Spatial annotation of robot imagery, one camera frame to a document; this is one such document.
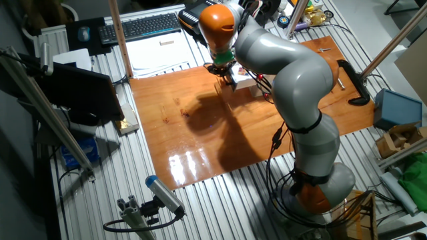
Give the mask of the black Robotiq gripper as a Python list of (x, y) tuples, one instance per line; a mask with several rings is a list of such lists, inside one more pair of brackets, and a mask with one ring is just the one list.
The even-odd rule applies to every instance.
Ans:
[(222, 65), (213, 64), (213, 63), (205, 63), (203, 67), (212, 75), (217, 77), (223, 77), (226, 85), (234, 85), (234, 81), (231, 76), (231, 69), (236, 64), (235, 61), (231, 61), (229, 63), (225, 63)]

